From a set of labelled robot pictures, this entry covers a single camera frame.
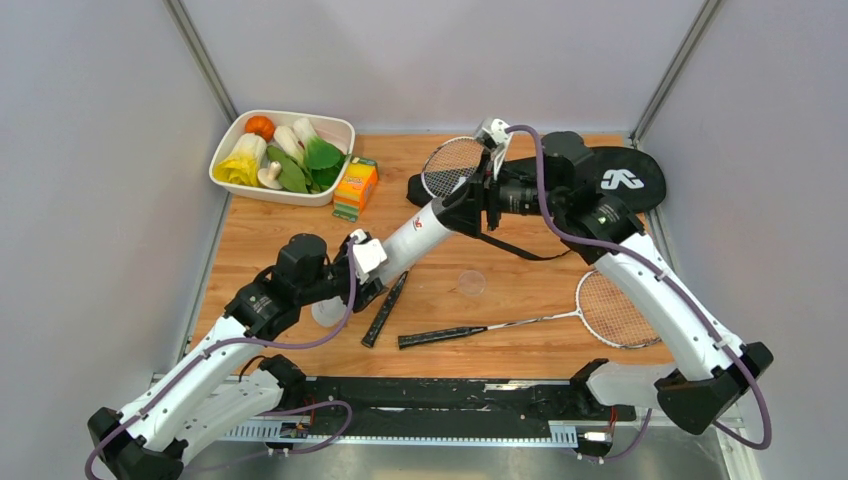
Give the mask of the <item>clear plastic tube lid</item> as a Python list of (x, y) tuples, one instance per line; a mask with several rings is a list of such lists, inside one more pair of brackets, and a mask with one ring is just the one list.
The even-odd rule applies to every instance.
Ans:
[(458, 290), (466, 296), (479, 296), (486, 286), (484, 274), (477, 270), (465, 270), (458, 277)]

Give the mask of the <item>white shuttlecock tube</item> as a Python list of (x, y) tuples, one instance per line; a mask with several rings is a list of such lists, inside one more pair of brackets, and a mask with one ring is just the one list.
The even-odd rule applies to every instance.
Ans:
[(386, 285), (396, 280), (452, 234), (436, 218), (431, 200), (391, 236), (380, 240), (389, 258), (380, 280), (387, 280)]

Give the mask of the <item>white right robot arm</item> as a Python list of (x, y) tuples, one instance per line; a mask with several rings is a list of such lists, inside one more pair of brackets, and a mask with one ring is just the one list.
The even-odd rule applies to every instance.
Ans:
[(597, 186), (597, 163), (570, 131), (534, 135), (535, 172), (509, 174), (510, 133), (459, 137), (427, 159), (422, 182), (447, 228), (470, 236), (494, 229), (504, 212), (539, 215), (547, 227), (635, 307), (672, 354), (667, 365), (600, 360), (570, 392), (573, 410), (595, 418), (609, 406), (659, 409), (699, 434), (751, 394), (763, 433), (771, 415), (759, 377), (773, 362), (760, 342), (744, 342), (688, 290), (657, 250), (639, 218)]

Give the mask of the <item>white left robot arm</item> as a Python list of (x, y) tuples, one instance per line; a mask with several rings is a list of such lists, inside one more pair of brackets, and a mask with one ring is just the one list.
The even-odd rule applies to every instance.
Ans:
[(237, 291), (213, 327), (158, 383), (119, 409), (88, 420), (93, 442), (84, 472), (101, 462), (117, 479), (177, 479), (233, 427), (274, 408), (300, 410), (306, 388), (278, 355), (246, 381), (214, 391), (264, 348), (307, 350), (337, 336), (416, 261), (396, 237), (349, 235), (337, 256), (314, 234), (293, 236), (276, 261)]

